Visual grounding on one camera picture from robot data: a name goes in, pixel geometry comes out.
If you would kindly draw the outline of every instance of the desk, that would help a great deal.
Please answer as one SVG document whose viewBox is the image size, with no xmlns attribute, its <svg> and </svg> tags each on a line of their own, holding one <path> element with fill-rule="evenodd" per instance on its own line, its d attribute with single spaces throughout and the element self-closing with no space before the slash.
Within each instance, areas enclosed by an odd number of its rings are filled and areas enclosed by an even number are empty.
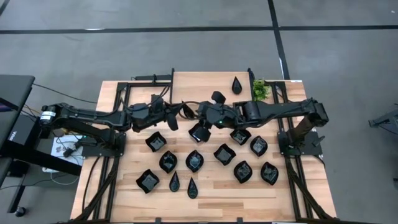
<svg viewBox="0 0 398 224">
<path fill-rule="evenodd" d="M 240 95 L 234 95 L 231 91 L 235 76 L 243 87 Z M 103 82 L 97 110 L 112 111 L 116 85 L 117 82 Z M 290 100 L 306 99 L 302 82 L 286 81 L 286 86 Z M 149 102 L 150 94 L 159 94 L 161 90 L 161 87 L 133 88 L 129 104 Z M 224 94 L 226 104 L 251 100 L 247 72 L 175 72 L 172 102 L 210 100 L 211 94 L 216 90 Z M 266 102 L 273 103 L 272 95 Z M 131 130 L 126 133 L 127 146 L 119 164 L 112 222 L 154 222 L 155 217 L 162 218 L 163 222 L 236 222 L 237 217 L 243 217 L 245 222 L 295 220 L 285 161 L 279 153 L 277 143 L 276 120 L 258 129 L 248 129 L 252 138 L 261 135 L 268 142 L 268 150 L 260 158 L 250 151 L 249 142 L 243 146 L 235 143 L 229 136 L 232 131 L 230 129 L 213 127 L 210 140 L 197 145 L 188 134 L 188 130 L 195 122 L 180 117 L 177 117 L 177 120 L 179 126 L 177 131 L 171 131 L 167 123 L 159 123 L 157 127 L 145 129 L 140 133 L 134 133 Z M 300 120 L 301 118 L 294 118 L 294 124 L 297 125 Z M 167 145 L 157 153 L 153 153 L 144 141 L 155 131 L 160 131 L 167 139 Z M 213 155 L 213 152 L 223 143 L 234 149 L 236 153 L 236 157 L 226 167 L 223 167 Z M 192 174 L 185 165 L 185 159 L 194 149 L 203 155 L 205 163 L 201 170 Z M 175 168 L 180 179 L 178 192 L 169 190 L 173 172 L 166 174 L 159 167 L 159 159 L 167 150 L 172 151 L 178 158 Z M 71 218 L 81 213 L 83 192 L 94 160 L 95 158 L 89 158 L 83 163 Z M 243 160 L 252 167 L 253 175 L 246 183 L 239 184 L 233 175 L 233 168 Z M 97 191 L 101 161 L 102 159 L 97 163 L 91 177 L 86 205 Z M 265 183 L 260 177 L 260 169 L 266 161 L 279 170 L 279 179 L 274 186 Z M 313 156 L 302 156 L 302 161 L 309 191 L 325 211 L 335 217 L 335 208 L 323 165 Z M 145 194 L 136 184 L 136 179 L 146 169 L 151 169 L 160 179 L 158 186 L 149 194 Z M 191 177 L 199 190 L 196 199 L 190 199 L 187 195 Z M 302 217 L 305 217 L 305 207 L 299 189 L 297 189 L 297 194 Z M 106 199 L 107 194 L 102 200 L 100 218 L 104 217 Z"/>
</svg>

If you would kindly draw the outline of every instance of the black square bowl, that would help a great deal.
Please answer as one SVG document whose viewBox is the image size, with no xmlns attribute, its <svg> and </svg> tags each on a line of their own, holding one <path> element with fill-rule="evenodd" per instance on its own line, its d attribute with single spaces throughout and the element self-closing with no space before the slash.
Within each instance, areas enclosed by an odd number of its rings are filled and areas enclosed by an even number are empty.
<svg viewBox="0 0 398 224">
<path fill-rule="evenodd" d="M 229 134 L 232 139 L 234 139 L 239 145 L 244 145 L 251 137 L 251 134 L 246 129 L 237 129 L 234 130 L 231 134 Z"/>
<path fill-rule="evenodd" d="M 137 185 L 144 190 L 145 194 L 151 192 L 159 181 L 159 178 L 150 171 L 150 169 L 145 170 L 145 172 L 136 180 Z"/>
<path fill-rule="evenodd" d="M 145 139 L 145 142 L 150 147 L 152 152 L 159 151 L 164 145 L 167 144 L 166 139 L 158 131 L 152 134 L 149 138 Z"/>
<path fill-rule="evenodd" d="M 235 152 L 228 147 L 226 144 L 222 144 L 217 151 L 214 152 L 214 156 L 224 165 L 227 166 L 231 160 L 236 156 Z"/>
</svg>

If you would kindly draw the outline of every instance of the office chair wheel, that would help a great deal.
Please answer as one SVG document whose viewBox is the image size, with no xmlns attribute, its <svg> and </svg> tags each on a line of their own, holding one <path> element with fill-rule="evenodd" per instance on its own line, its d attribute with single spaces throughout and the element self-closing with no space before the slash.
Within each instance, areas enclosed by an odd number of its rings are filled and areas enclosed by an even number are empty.
<svg viewBox="0 0 398 224">
<path fill-rule="evenodd" d="M 23 217 L 26 214 L 26 208 L 24 207 L 17 207 L 17 210 L 14 212 L 16 217 Z"/>
</svg>

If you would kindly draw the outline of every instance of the metal bracket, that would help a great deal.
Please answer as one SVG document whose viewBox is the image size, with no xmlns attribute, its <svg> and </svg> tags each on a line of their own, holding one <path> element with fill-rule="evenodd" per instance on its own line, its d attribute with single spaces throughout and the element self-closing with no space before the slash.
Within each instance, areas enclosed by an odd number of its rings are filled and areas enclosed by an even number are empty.
<svg viewBox="0 0 398 224">
<path fill-rule="evenodd" d="M 90 146 L 90 145 L 85 145 L 90 142 L 93 144 L 96 143 L 96 140 L 93 138 L 87 137 L 83 144 L 83 152 L 81 153 L 82 156 L 84 157 L 89 157 L 89 156 L 105 156 L 105 157 L 119 157 L 123 156 L 124 154 L 124 148 L 126 147 L 126 133 L 118 133 L 115 138 L 117 139 L 116 147 L 113 149 L 108 149 L 104 146 L 98 145 L 98 146 Z"/>
<path fill-rule="evenodd" d="M 322 137 L 318 136 L 315 131 L 310 131 L 304 137 L 304 142 L 299 146 L 289 145 L 289 139 L 285 131 L 278 132 L 278 143 L 280 153 L 286 156 L 299 156 L 299 155 L 321 155 L 322 148 L 320 141 Z"/>
</svg>

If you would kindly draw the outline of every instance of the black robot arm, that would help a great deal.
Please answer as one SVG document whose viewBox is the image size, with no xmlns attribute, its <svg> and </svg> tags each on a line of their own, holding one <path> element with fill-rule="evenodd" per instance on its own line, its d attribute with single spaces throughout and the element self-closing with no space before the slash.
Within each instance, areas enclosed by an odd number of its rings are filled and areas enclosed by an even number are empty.
<svg viewBox="0 0 398 224">
<path fill-rule="evenodd" d="M 211 98 L 215 103 L 187 101 L 169 104 L 159 95 L 152 95 L 152 100 L 148 104 L 138 103 L 131 106 L 124 104 L 122 111 L 116 110 L 110 113 L 78 109 L 60 103 L 43 106 L 44 112 L 40 122 L 44 126 L 71 129 L 111 144 L 114 142 L 115 131 L 125 132 L 132 128 L 133 131 L 139 132 L 150 126 L 156 126 L 159 122 L 168 122 L 170 129 L 175 131 L 178 129 L 175 117 L 181 110 L 185 118 L 199 120 L 197 127 L 206 131 L 213 125 L 217 128 L 231 129 L 259 128 L 274 118 L 304 116 L 297 127 L 288 131 L 290 142 L 301 141 L 313 127 L 323 126 L 329 121 L 323 105 L 312 98 L 272 105 L 262 101 L 242 101 L 233 103 L 232 107 L 224 104 L 225 97 L 220 92 L 215 91 Z M 188 107 L 190 103 L 199 105 L 197 114 Z M 105 124 L 109 129 L 97 129 L 85 122 Z"/>
</svg>

